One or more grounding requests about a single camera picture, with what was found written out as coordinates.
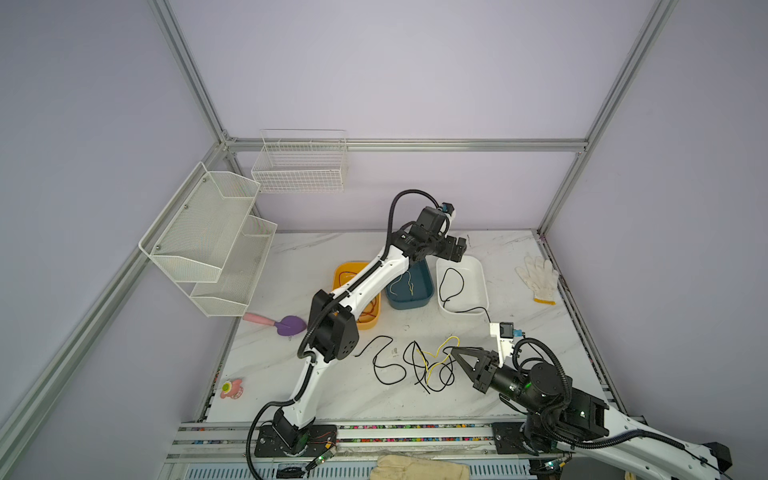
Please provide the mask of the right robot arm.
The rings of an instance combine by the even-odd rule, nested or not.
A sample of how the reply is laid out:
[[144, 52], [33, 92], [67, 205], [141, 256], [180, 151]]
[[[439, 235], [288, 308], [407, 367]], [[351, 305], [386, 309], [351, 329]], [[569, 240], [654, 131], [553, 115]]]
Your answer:
[[733, 461], [719, 442], [697, 444], [664, 434], [573, 385], [544, 342], [522, 338], [502, 356], [479, 347], [453, 347], [452, 359], [475, 390], [498, 393], [524, 413], [517, 432], [494, 425], [497, 450], [529, 455], [579, 454], [640, 479], [725, 479]]

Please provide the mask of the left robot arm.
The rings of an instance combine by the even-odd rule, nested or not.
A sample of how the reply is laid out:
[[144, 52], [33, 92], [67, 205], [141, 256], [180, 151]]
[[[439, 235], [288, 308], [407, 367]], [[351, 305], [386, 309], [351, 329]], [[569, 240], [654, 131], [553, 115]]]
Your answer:
[[[407, 195], [422, 196], [429, 205], [416, 220], [396, 229], [396, 207]], [[364, 308], [412, 264], [429, 256], [454, 263], [462, 259], [467, 240], [449, 234], [454, 216], [451, 203], [440, 203], [423, 190], [399, 192], [389, 207], [386, 238], [380, 252], [351, 280], [330, 292], [320, 290], [313, 296], [307, 330], [297, 348], [297, 357], [304, 362], [297, 383], [288, 399], [269, 401], [259, 411], [264, 414], [271, 408], [275, 410], [267, 426], [274, 431], [286, 453], [297, 455], [309, 443], [322, 377], [357, 346], [357, 320]]]

